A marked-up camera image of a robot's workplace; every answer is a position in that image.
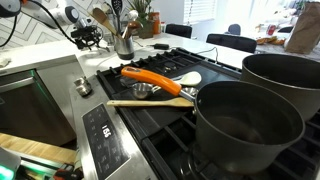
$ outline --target wooden spatula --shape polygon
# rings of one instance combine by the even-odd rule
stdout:
[[[91,16],[97,20],[101,25],[109,29],[109,31],[116,35],[118,38],[123,39],[121,35],[114,29],[114,27],[110,24],[107,15],[99,8],[94,8],[92,10]]]
[[[192,102],[185,98],[178,97],[167,101],[136,101],[136,100],[110,100],[107,106],[173,106],[193,107]]]

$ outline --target gas stovetop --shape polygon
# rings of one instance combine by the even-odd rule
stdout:
[[[196,88],[215,81],[237,81],[241,72],[183,49],[126,64],[173,78],[197,71],[202,81]],[[110,99],[133,100],[131,85],[136,80],[121,76],[121,69],[97,71],[100,84]],[[173,96],[157,91],[149,100],[168,100]],[[307,122],[304,137],[283,151],[265,171],[255,175],[226,172],[209,162],[195,140],[196,118],[192,108],[117,108],[141,151],[160,179],[314,179],[320,160],[320,114]]]

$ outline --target oven handle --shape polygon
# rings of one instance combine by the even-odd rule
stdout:
[[[26,79],[23,79],[23,80],[20,80],[20,81],[9,83],[9,84],[0,86],[0,93],[11,91],[11,90],[14,90],[14,89],[17,89],[17,88],[21,88],[21,87],[24,87],[24,86],[28,86],[28,85],[33,84],[33,83],[35,83],[34,77],[29,77],[29,78],[26,78]]]

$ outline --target kitchen utensil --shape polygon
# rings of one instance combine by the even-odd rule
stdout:
[[[173,80],[174,82],[176,82],[180,85],[196,86],[201,82],[201,74],[198,73],[197,71],[191,71],[191,72],[188,72],[188,73],[183,74],[181,76],[171,78],[171,80]],[[154,91],[157,91],[157,90],[161,89],[161,87],[155,86],[153,89],[154,89]],[[184,92],[193,96],[192,94],[194,94],[195,92],[191,92],[191,91],[198,91],[198,90],[196,88],[190,88],[190,89],[186,88],[186,91],[184,91]]]
[[[104,2],[101,4],[101,10],[105,13],[105,14],[113,14],[113,10],[111,8],[111,6]]]
[[[196,86],[201,82],[201,75],[196,71],[192,71],[183,75],[180,80],[176,80],[175,82],[185,86]]]
[[[128,18],[135,21],[139,16],[139,13],[137,10],[131,10],[129,13],[128,13]]]
[[[193,103],[185,98],[178,97],[167,101],[135,101],[135,100],[110,100],[107,106],[173,106],[193,107]]]
[[[139,16],[139,13],[137,10],[131,10],[129,13],[128,13],[128,18],[132,21],[135,21]],[[131,36],[131,32],[130,34],[126,35],[127,34],[127,31],[128,31],[128,26],[129,24],[127,25],[126,29],[124,30],[124,33],[122,34],[122,37],[125,38],[126,36],[127,37],[130,37]]]
[[[153,84],[149,83],[135,83],[132,85],[133,96],[137,99],[147,99],[160,89],[161,88],[159,86],[153,86]],[[194,87],[185,87],[182,88],[182,90],[193,97],[195,97],[195,95],[198,93],[198,89]]]
[[[280,94],[308,121],[320,109],[319,77],[319,62],[289,55],[259,54],[243,60],[240,80]]]
[[[135,29],[142,28],[143,25],[139,21],[130,21],[122,35],[124,39],[131,37],[132,31]]]
[[[122,11],[122,0],[111,0],[111,5],[114,13],[117,16],[118,33],[121,33],[120,15]]]
[[[193,97],[196,97],[196,95],[198,94],[198,89],[194,87],[184,87],[182,88],[182,90]]]
[[[148,83],[135,83],[132,85],[132,92],[137,99],[146,99],[150,97],[155,91],[152,84]]]
[[[104,12],[99,9],[99,8],[94,8],[92,10],[92,14],[91,16],[97,20],[100,24],[102,24],[103,26],[105,26],[107,29],[109,29],[109,31],[112,32],[112,34],[114,34],[115,36],[117,36],[118,38],[121,38],[121,35],[113,28],[113,26],[110,24],[110,22],[108,21],[108,17],[106,14],[104,14]]]
[[[151,71],[124,67],[121,74],[186,96],[181,85]],[[196,139],[217,166],[252,174],[267,168],[304,134],[305,124],[292,104],[278,94],[245,82],[218,81],[203,86],[194,100]]]

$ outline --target black pot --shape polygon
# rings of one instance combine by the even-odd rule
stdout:
[[[320,63],[296,56],[257,54],[242,62],[241,81],[270,89],[310,120],[320,109]]]
[[[304,133],[295,107],[278,94],[243,82],[215,82],[196,97],[196,138],[217,166],[239,174],[267,168]]]

